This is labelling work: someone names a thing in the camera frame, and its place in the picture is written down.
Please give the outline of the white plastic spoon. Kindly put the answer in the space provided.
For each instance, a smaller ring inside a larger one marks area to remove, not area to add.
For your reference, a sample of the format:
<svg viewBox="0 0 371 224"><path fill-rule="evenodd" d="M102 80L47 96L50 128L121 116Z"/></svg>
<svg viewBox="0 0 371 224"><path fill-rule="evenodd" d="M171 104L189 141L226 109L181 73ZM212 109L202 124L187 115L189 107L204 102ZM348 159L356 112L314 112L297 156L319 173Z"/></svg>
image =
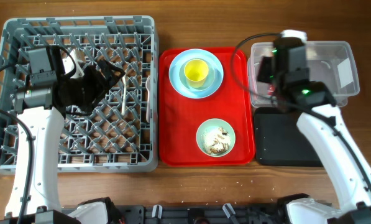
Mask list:
<svg viewBox="0 0 371 224"><path fill-rule="evenodd" d="M127 96L127 75L122 77L123 89L122 89L122 106L121 106L121 115L126 114L126 96Z"/></svg>

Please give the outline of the red snack wrapper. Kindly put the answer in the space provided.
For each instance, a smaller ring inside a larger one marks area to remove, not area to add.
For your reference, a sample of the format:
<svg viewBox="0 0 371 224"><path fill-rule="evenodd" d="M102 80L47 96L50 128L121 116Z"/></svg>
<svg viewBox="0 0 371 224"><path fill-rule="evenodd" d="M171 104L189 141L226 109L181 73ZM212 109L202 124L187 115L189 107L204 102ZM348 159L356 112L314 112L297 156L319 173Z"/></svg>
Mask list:
<svg viewBox="0 0 371 224"><path fill-rule="evenodd" d="M274 85L270 85L268 90L267 90L267 95L273 95L273 93L275 92L275 86Z"/></svg>

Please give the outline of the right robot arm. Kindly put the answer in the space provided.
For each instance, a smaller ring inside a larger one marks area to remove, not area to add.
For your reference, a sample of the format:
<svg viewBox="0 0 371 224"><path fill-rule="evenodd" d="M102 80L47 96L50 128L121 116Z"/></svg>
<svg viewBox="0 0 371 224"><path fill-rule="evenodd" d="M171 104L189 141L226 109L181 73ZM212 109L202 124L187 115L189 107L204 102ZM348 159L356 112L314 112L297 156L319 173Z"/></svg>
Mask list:
<svg viewBox="0 0 371 224"><path fill-rule="evenodd" d="M261 61L258 79L275 87L271 104L300 111L296 125L316 151L339 201L334 209L308 198L292 200L286 205L290 223L371 223L371 167L327 86L310 80L305 41L278 35L272 56Z"/></svg>

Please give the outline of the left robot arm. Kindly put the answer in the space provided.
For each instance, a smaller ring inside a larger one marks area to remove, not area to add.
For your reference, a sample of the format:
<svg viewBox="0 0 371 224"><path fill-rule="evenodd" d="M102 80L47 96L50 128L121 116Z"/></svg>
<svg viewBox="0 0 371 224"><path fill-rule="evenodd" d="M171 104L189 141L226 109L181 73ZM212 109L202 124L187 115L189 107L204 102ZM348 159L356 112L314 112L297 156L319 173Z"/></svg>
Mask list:
<svg viewBox="0 0 371 224"><path fill-rule="evenodd" d="M89 116L106 93L126 74L101 59L77 75L65 70L59 46L29 51L31 73L17 90L14 120L18 126L17 164L5 213L21 219L39 207L60 210L58 199L58 145L69 106L78 116Z"/></svg>

